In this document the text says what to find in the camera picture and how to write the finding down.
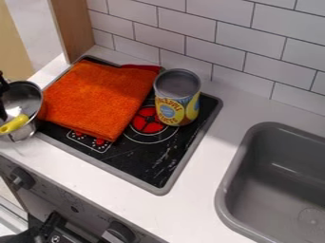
can label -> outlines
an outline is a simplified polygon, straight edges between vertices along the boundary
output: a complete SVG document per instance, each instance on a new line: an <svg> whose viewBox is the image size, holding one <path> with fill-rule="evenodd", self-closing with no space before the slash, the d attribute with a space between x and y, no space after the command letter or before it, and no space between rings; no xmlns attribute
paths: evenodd
<svg viewBox="0 0 325 243"><path fill-rule="evenodd" d="M167 125L186 125L192 122L200 110L200 92L185 99L170 99L156 96L156 109L159 119Z"/></svg>

metal pot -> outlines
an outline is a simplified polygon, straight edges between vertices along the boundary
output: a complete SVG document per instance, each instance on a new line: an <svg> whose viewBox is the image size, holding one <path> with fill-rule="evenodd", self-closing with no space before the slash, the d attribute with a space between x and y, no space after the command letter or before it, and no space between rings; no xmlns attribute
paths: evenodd
<svg viewBox="0 0 325 243"><path fill-rule="evenodd" d="M22 114L29 117L29 120L16 130L0 133L0 140L17 142L34 135L40 123L37 114L42 102L43 94L39 86L28 81L8 84L0 71L0 126Z"/></svg>

folded towel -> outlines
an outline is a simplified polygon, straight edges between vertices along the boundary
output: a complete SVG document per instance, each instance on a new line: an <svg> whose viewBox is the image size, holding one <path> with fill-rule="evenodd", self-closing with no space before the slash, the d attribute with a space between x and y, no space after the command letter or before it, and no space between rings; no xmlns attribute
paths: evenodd
<svg viewBox="0 0 325 243"><path fill-rule="evenodd" d="M158 66L121 68L83 60L44 92L39 118L115 141L141 107Z"/></svg>

tile backsplash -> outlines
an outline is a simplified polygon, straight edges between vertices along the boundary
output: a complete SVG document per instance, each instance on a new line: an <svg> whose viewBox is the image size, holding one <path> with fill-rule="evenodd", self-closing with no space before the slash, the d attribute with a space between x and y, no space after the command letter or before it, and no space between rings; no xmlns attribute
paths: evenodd
<svg viewBox="0 0 325 243"><path fill-rule="evenodd" d="M87 0L97 45L325 115L324 0Z"/></svg>

wooden panel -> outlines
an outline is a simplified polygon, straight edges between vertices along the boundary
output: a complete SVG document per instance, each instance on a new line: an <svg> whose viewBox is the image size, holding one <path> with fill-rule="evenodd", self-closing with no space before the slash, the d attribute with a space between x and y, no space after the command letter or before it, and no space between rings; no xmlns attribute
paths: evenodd
<svg viewBox="0 0 325 243"><path fill-rule="evenodd" d="M5 0L0 0L0 70L12 80L26 80L34 73Z"/></svg>
<svg viewBox="0 0 325 243"><path fill-rule="evenodd" d="M48 0L67 61L95 45L86 0Z"/></svg>

